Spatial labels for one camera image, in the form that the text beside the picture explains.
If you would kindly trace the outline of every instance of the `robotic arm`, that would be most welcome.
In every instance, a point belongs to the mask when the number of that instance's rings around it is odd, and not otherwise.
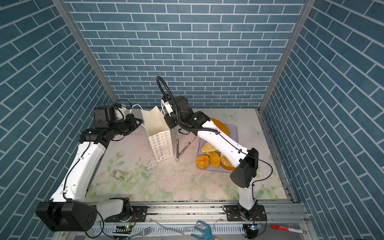
[[[119,103],[95,107],[94,127],[82,132],[76,156],[65,178],[48,202],[40,202],[36,214],[51,231],[88,231],[94,222],[117,215],[131,217],[128,199],[111,199],[89,205],[85,195],[95,169],[116,135],[131,134],[143,122]]]
[[[253,197],[252,189],[258,168],[258,151],[255,148],[249,150],[239,145],[226,134],[221,133],[219,128],[203,112],[194,113],[188,105],[188,99],[183,96],[174,97],[161,77],[158,76],[156,81],[163,94],[161,102],[168,112],[164,119],[169,128],[172,129],[179,125],[182,129],[192,132],[212,144],[228,158],[235,167],[235,170],[230,174],[230,178],[238,186],[240,215],[244,219],[252,219],[258,206],[260,206]]]

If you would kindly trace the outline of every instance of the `fork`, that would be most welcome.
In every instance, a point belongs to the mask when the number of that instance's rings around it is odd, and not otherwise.
[[[152,232],[152,228],[151,227],[148,227],[148,228],[145,228],[143,230],[141,230],[139,233],[137,234],[134,234],[132,236],[128,236],[128,237],[125,237],[123,239],[118,239],[118,240],[129,240],[129,239],[134,239],[134,238],[137,238],[137,237],[144,237],[148,234],[150,234]]]

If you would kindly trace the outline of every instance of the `purple tray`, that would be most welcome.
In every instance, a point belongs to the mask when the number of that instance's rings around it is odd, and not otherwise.
[[[226,127],[228,128],[229,130],[229,137],[232,138],[232,140],[234,140],[235,142],[237,142],[237,127],[233,124],[224,124],[226,125]],[[197,150],[197,155],[204,155],[205,153],[202,153],[200,151],[200,149],[203,147],[203,145],[206,143],[207,141],[200,138],[200,142],[199,142],[199,149]],[[225,170],[223,167],[221,167],[221,165],[219,167],[213,167],[212,165],[209,165],[209,167],[207,167],[206,169],[201,169],[201,170],[209,170],[209,171],[216,171],[216,172],[229,172],[231,173],[232,171],[228,171],[228,170]]]

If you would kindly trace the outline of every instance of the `blue brick wall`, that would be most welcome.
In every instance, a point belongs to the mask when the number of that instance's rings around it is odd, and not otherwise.
[[[51,0],[0,0],[0,239],[45,239],[35,215],[108,98]]]
[[[118,98],[255,108],[305,0],[66,1]]]
[[[384,239],[383,13],[317,0],[265,109],[321,239]]]

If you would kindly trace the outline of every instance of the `table surface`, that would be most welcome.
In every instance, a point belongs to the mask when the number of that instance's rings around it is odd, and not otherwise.
[[[254,109],[194,109],[202,111],[224,124],[237,126],[239,144],[259,152],[259,158],[272,165],[273,174],[256,182],[256,199],[285,199],[286,195],[276,171],[267,142]],[[141,112],[133,109],[136,118]],[[174,156],[157,162],[144,127],[118,142],[111,142],[97,169],[86,196],[87,202],[100,202],[114,197],[128,197],[130,201],[186,201],[186,200],[238,200],[238,187],[229,173],[198,169],[196,156],[199,137],[186,149],[177,162],[175,131],[171,130]],[[180,151],[192,138],[178,134]],[[123,179],[116,180],[113,172],[123,172]],[[256,179],[270,174],[271,168],[259,162]]]

